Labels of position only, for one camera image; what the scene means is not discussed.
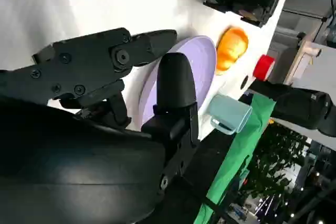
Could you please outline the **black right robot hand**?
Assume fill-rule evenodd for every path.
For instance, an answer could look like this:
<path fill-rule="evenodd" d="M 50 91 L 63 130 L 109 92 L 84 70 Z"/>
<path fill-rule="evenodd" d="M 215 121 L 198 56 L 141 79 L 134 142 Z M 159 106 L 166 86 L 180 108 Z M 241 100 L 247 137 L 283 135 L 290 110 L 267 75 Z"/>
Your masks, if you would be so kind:
<path fill-rule="evenodd" d="M 1 223 L 136 223 L 198 145 L 191 65 L 175 30 L 52 43 L 1 71 Z M 154 116 L 128 130 L 123 78 L 158 61 Z"/>

